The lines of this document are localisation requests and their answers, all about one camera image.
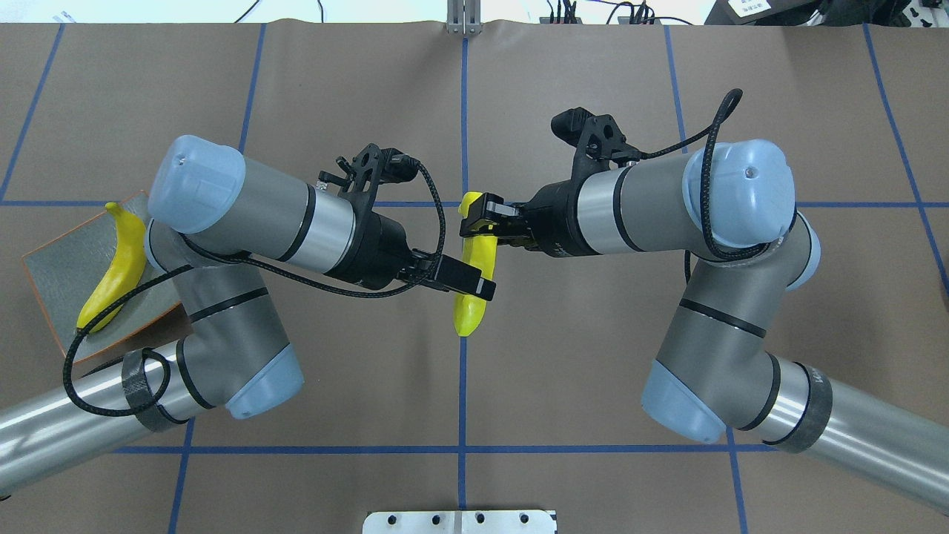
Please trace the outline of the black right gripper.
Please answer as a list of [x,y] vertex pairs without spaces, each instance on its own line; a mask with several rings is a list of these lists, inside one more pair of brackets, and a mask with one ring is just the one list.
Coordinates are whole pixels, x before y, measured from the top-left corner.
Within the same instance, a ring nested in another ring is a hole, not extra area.
[[586,241],[575,215],[576,199],[569,182],[545,185],[528,202],[512,205],[493,193],[468,193],[460,204],[460,236],[520,237],[512,246],[550,257],[586,256]]

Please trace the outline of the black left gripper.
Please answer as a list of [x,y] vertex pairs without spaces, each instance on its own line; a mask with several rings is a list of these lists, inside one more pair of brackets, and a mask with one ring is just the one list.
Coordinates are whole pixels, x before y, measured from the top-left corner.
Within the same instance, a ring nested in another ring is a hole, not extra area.
[[[382,290],[395,280],[414,281],[431,266],[431,256],[412,251],[406,230],[389,217],[372,210],[357,217],[355,253],[348,264],[348,282],[369,290]],[[430,287],[446,293],[494,299],[496,283],[483,271],[457,258],[440,256],[430,271]]]

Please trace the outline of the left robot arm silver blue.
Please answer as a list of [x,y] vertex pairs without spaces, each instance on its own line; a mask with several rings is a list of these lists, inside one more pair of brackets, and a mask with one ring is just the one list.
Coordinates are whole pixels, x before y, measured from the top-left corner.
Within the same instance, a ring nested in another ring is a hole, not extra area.
[[353,297],[384,298],[427,286],[481,300],[494,297],[488,274],[445,256],[410,249],[406,231],[373,209],[380,185],[420,174],[440,200],[423,163],[369,143],[342,176],[321,172],[311,185],[235,148],[199,136],[173,141],[149,193],[150,220],[138,249],[159,276],[110,297],[114,309],[165,281],[175,286],[192,332],[140,348],[83,378],[74,352],[62,386],[2,412],[2,497],[152,433],[185,425],[224,406],[236,419],[291,399],[304,376],[261,271],[282,276],[287,263],[356,285]]

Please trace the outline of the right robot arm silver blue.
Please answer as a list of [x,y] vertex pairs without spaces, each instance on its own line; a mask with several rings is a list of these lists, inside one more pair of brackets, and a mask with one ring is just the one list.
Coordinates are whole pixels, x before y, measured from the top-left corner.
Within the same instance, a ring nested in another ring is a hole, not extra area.
[[792,170],[769,141],[718,143],[665,155],[580,142],[572,178],[525,203],[471,192],[460,209],[475,237],[553,257],[682,250],[697,257],[652,364],[641,405],[685,438],[726,428],[847,469],[947,511],[947,429],[766,352],[787,291],[821,258],[796,208]]

